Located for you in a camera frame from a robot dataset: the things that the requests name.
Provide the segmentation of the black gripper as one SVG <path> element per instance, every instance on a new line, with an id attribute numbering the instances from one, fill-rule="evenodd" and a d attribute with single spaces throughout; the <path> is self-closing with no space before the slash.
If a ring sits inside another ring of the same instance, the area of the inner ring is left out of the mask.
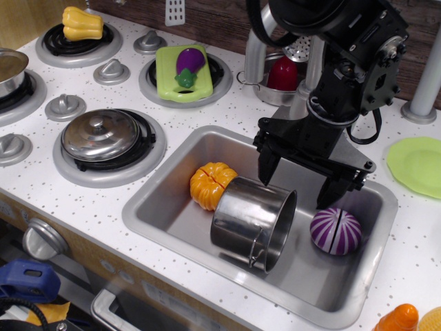
<path id="1" fill-rule="evenodd" d="M 318 209 L 326 209 L 346 192 L 360 190 L 365 177 L 374 172 L 375 163 L 364 156 L 343 136 L 360 115 L 371 108 L 352 110 L 338 118 L 339 108 L 328 112 L 317 97 L 307 100 L 307 116 L 301 119 L 263 117 L 254 145 L 260 152 L 258 178 L 269 185 L 281 159 L 328 177 L 317 198 Z"/>

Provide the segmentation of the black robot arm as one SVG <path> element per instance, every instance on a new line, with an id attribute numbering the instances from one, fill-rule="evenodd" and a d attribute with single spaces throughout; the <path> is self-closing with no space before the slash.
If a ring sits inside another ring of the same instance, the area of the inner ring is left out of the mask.
<path id="1" fill-rule="evenodd" d="M 398 67 L 406 51 L 407 23 L 388 1 L 270 1 L 270 12 L 285 35 L 273 40 L 260 14 L 260 2 L 248 1 L 247 14 L 256 36 L 267 46 L 283 47 L 301 36 L 325 42 L 325 63 L 300 119 L 263 117 L 254 145 L 258 177 L 268 184 L 281 159 L 325 176 L 317 198 L 320 209 L 364 185 L 375 164 L 357 150 L 373 142 L 358 139 L 351 127 L 372 113 L 377 128 L 380 109 L 399 93 Z"/>

